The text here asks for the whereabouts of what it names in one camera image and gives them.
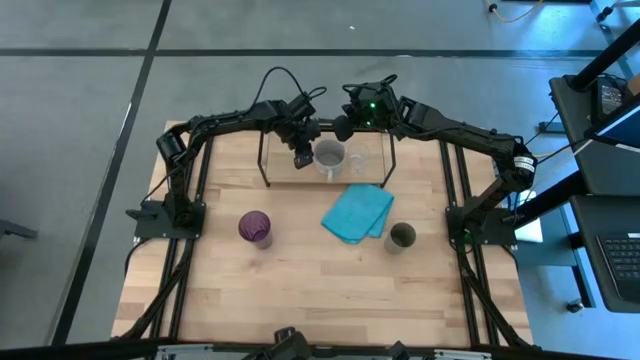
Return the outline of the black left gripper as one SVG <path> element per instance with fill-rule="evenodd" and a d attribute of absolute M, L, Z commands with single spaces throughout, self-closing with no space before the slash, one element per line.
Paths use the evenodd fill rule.
<path fill-rule="evenodd" d="M 321 135 L 317 120 L 311 118 L 316 112 L 311 97 L 302 93 L 286 104 L 285 116 L 277 120 L 272 130 L 294 150 L 294 167 L 302 169 L 314 161 L 311 142 Z"/>

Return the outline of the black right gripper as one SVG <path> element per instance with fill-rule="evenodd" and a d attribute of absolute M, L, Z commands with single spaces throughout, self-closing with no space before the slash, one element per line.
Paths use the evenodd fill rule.
<path fill-rule="evenodd" d="M 391 84 L 394 79 L 344 84 L 349 103 L 342 106 L 345 115 L 334 119 L 332 128 L 338 141 L 346 142 L 355 128 L 388 131 L 400 124 L 398 99 Z"/>

